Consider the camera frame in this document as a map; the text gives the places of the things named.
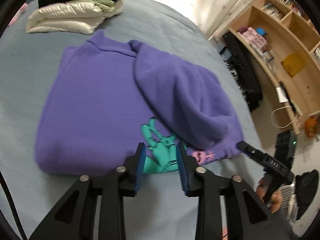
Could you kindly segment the right hand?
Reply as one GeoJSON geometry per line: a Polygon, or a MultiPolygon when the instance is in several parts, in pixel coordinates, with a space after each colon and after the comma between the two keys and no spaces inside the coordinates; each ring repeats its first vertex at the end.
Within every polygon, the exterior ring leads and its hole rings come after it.
{"type": "MultiPolygon", "coordinates": [[[[259,185],[257,186],[255,193],[261,199],[262,202],[264,202],[263,197],[266,193],[266,191],[263,189],[263,186],[264,186],[264,178],[261,178],[259,180],[259,185]]],[[[280,209],[282,201],[283,201],[283,197],[282,197],[281,191],[280,190],[275,191],[271,196],[270,211],[272,213],[276,213],[280,209]]]]}

